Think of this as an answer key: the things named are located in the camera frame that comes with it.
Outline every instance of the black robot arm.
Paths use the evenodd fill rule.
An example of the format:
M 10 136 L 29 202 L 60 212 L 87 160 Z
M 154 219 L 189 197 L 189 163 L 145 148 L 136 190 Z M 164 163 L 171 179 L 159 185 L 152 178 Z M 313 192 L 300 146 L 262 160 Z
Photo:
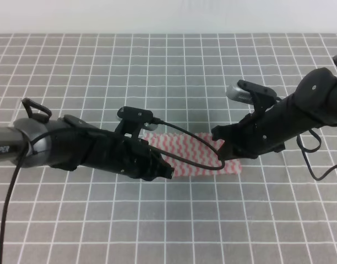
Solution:
M 229 87 L 227 96 L 254 105 L 254 112 L 237 124 L 211 130 L 214 140 L 225 141 L 218 150 L 224 160 L 280 152 L 285 149 L 285 141 L 305 131 L 326 125 L 337 127 L 337 77 L 327 68 L 308 73 L 296 91 L 282 100 L 268 87 L 243 80 L 237 85 Z

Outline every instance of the black bracket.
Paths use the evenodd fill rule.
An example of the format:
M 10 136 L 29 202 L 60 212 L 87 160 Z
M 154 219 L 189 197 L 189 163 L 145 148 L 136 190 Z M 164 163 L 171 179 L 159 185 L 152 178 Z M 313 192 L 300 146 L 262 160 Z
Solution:
M 239 80 L 237 85 L 246 92 L 249 92 L 254 105 L 254 110 L 258 114 L 264 113 L 269 107 L 276 104 L 278 95 L 269 87 L 244 80 Z
M 32 118 L 32 119 L 34 119 L 34 120 L 36 120 L 40 123 L 43 123 L 43 124 L 48 123 L 48 121 L 50 120 L 50 118 L 52 116 L 52 112 L 47 107 L 42 106 L 41 104 L 39 104 L 37 102 L 34 102 L 33 100 L 31 100 L 29 98 L 22 99 L 21 103 L 23 104 L 29 118 Z M 34 108 L 36 110 L 40 110 L 45 114 L 33 113 L 31 108 Z
M 117 112 L 117 116 L 121 119 L 115 132 L 122 135 L 131 134 L 132 139 L 137 139 L 140 130 L 146 124 L 150 124 L 154 119 L 152 111 L 123 106 Z

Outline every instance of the black cable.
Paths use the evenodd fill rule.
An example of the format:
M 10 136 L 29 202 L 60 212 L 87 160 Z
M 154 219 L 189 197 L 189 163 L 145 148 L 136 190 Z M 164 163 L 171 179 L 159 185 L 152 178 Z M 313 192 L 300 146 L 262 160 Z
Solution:
M 158 119 L 158 118 L 155 118 L 154 124 L 166 125 L 166 126 L 168 126 L 168 127 L 177 129 L 178 131 L 181 131 L 181 132 L 187 134 L 188 136 L 191 136 L 191 137 L 195 138 L 196 140 L 200 141 L 200 142 L 203 143 L 205 146 L 207 146 L 208 148 L 210 148 L 210 149 L 213 151 L 213 153 L 215 153 L 215 154 L 217 155 L 218 160 L 221 161 L 221 166 L 219 166 L 219 167 L 206 166 L 206 165 L 199 164 L 199 163 L 190 161 L 190 160 L 188 160 L 188 159 L 182 158 L 182 157 L 180 157 L 180 156 L 176 156 L 176 155 L 174 155 L 174 154 L 171 154 L 171 153 L 166 152 L 166 151 L 164 151 L 164 150 L 161 150 L 161 149 L 159 149 L 159 148 L 149 146 L 151 149 L 156 150 L 156 151 L 158 151 L 159 153 L 161 153 L 161 154 L 163 154 L 163 155 L 165 155 L 165 156 L 174 158 L 174 159 L 176 159 L 176 160 L 178 160 L 178 161 L 182 161 L 182 162 L 184 162 L 184 163 L 186 163 L 186 164 L 189 164 L 189 165 L 192 165 L 192 166 L 201 168 L 201 169 L 208 169 L 208 170 L 210 170 L 210 171 L 219 171 L 219 170 L 221 170 L 221 169 L 223 169 L 223 168 L 225 167 L 225 161 L 224 161 L 223 159 L 220 159 L 220 155 L 219 155 L 218 151 L 216 150 L 216 148 L 214 148 L 213 146 L 211 146 L 211 144 L 209 144 L 208 142 L 206 142 L 204 139 L 202 139 L 202 138 L 200 138 L 200 137 L 194 135 L 193 133 L 187 131 L 186 129 L 183 129 L 183 128 L 180 128 L 180 127 L 178 127 L 178 126 L 176 126 L 176 125 L 167 123 L 167 122 L 165 122 L 165 121 L 163 121 L 163 120 L 161 120 L 161 119 Z
M 29 148 L 28 145 L 26 145 L 21 152 L 19 161 L 18 161 L 17 165 L 15 166 L 15 170 L 13 172 L 12 179 L 11 179 L 9 187 L 8 187 L 6 199 L 5 199 L 4 205 L 3 205 L 1 227 L 0 227 L 0 264 L 2 264 L 2 257 L 3 257 L 4 230 L 6 228 L 6 218 L 7 218 L 9 200 L 10 200 L 10 197 L 12 195 L 12 191 L 13 191 L 15 181 L 17 179 L 17 175 L 20 171 L 21 166 L 23 165 L 26 154 L 28 153 L 28 148 Z
M 332 172 L 333 170 L 337 169 L 337 164 L 334 165 L 334 166 L 332 166 L 331 168 L 329 168 L 329 169 L 328 169 L 322 176 L 320 176 L 319 178 L 317 178 L 317 177 L 314 175 L 313 170 L 312 170 L 312 167 L 311 167 L 311 165 L 310 165 L 310 163 L 309 163 L 309 160 L 308 160 L 308 158 L 307 158 L 306 153 L 314 153 L 314 152 L 316 152 L 317 150 L 319 150 L 320 147 L 321 147 L 321 144 L 322 144 L 322 140 L 321 140 L 320 136 L 319 136 L 317 133 L 315 133 L 312 129 L 310 129 L 309 132 L 312 134 L 312 136 L 314 136 L 314 137 L 318 140 L 319 146 L 317 146 L 316 148 L 314 148 L 314 149 L 312 149 L 312 150 L 309 150 L 309 149 L 305 148 L 305 147 L 303 146 L 303 144 L 302 144 L 302 140 L 301 140 L 301 136 L 300 136 L 300 135 L 297 136 L 296 142 L 297 142 L 297 145 L 299 146 L 299 148 L 301 149 L 301 152 L 302 152 L 303 158 L 305 159 L 305 162 L 306 162 L 307 168 L 308 168 L 308 170 L 309 170 L 309 173 L 311 174 L 311 176 L 312 176 L 312 178 L 313 178 L 314 180 L 316 180 L 317 182 L 319 182 L 319 181 L 323 180 L 326 176 L 328 176 L 328 174 L 329 174 L 330 172 Z

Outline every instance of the red and white cloth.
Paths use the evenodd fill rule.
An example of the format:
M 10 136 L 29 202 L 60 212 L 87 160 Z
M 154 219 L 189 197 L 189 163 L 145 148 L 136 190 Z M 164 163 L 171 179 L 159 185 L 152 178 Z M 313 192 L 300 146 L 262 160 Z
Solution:
M 208 133 L 199 133 L 196 135 L 207 141 L 216 149 L 219 149 L 219 147 L 221 147 L 221 145 L 224 143 L 223 140 L 213 141 L 211 134 Z M 218 167 L 221 165 L 221 162 L 218 160 L 216 154 L 213 153 L 211 149 L 189 135 L 172 133 L 145 133 L 143 139 L 147 140 L 151 146 L 178 155 L 182 158 L 213 167 Z M 241 163 L 238 159 L 226 161 L 226 166 L 222 170 L 207 170 L 197 168 L 167 156 L 163 156 L 163 159 L 175 168 L 175 172 L 173 174 L 174 177 L 237 174 L 242 170 Z

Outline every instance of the grid tablecloth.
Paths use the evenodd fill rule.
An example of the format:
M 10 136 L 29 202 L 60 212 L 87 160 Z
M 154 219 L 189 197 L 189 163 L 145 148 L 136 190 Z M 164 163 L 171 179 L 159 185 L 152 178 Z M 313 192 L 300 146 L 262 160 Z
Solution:
M 251 111 L 226 85 L 245 79 L 284 97 L 315 67 L 337 75 L 335 54 L 337 34 L 0 34 L 0 125 L 25 116 L 27 96 L 104 129 L 128 105 L 209 132 Z M 309 159 L 320 174 L 337 163 L 337 128 L 317 132 L 324 144 Z M 286 148 L 242 160 L 240 175 L 152 183 L 24 169 L 4 263 L 337 263 L 337 171 L 315 183 L 295 139 Z M 13 169 L 0 163 L 0 217 Z

